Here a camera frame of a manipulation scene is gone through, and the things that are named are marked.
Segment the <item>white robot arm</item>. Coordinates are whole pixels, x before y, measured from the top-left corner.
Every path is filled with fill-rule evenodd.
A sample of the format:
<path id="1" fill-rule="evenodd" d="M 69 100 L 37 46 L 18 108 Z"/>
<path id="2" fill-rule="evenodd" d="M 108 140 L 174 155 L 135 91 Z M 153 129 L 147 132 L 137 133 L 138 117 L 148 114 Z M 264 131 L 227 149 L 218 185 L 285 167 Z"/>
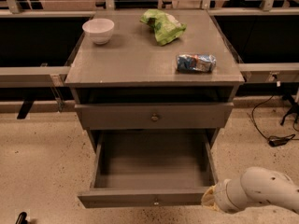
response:
<path id="1" fill-rule="evenodd" d="M 225 179 L 207 189 L 201 205 L 224 213 L 249 207 L 274 205 L 299 213 L 299 187 L 277 171 L 250 167 L 234 179 Z"/>

